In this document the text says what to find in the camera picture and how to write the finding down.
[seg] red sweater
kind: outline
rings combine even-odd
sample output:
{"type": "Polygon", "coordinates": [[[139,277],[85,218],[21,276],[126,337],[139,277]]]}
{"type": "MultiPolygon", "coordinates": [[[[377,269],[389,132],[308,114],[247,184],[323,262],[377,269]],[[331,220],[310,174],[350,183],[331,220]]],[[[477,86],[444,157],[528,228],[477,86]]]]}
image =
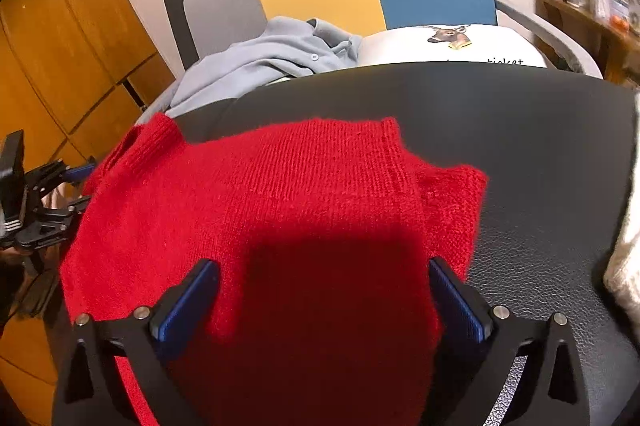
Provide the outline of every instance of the red sweater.
{"type": "MultiPolygon", "coordinates": [[[[62,265],[70,316],[152,305],[221,265],[205,326],[170,367],[216,426],[414,426],[438,338],[427,260],[463,277],[485,176],[433,167],[398,125],[309,120],[191,146],[165,116],[88,182],[62,265]]],[[[142,424],[155,424],[126,360],[142,424]]]]}

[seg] white t-shirt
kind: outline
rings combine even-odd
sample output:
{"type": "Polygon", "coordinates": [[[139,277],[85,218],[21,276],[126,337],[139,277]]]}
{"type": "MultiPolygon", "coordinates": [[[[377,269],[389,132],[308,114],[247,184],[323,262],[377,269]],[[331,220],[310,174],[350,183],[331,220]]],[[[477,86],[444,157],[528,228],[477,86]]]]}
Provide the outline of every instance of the white t-shirt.
{"type": "Polygon", "coordinates": [[[546,67],[542,54],[513,29],[497,25],[403,27],[362,39],[358,66],[472,61],[546,67]]]}

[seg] white cloth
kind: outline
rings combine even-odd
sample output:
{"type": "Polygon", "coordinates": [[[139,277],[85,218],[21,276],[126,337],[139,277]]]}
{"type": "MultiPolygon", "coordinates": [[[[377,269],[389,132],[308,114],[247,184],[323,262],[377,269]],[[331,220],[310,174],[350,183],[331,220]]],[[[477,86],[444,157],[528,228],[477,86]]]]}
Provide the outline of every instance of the white cloth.
{"type": "Polygon", "coordinates": [[[187,70],[166,114],[181,116],[282,78],[354,67],[361,40],[318,18],[302,21],[276,16],[257,38],[205,56],[187,70]]]}
{"type": "Polygon", "coordinates": [[[626,311],[640,342],[640,94],[636,94],[636,152],[631,193],[604,285],[626,311]]]}
{"type": "Polygon", "coordinates": [[[490,62],[546,67],[516,31],[497,25],[402,27],[362,39],[358,66],[426,61],[490,62]]]}

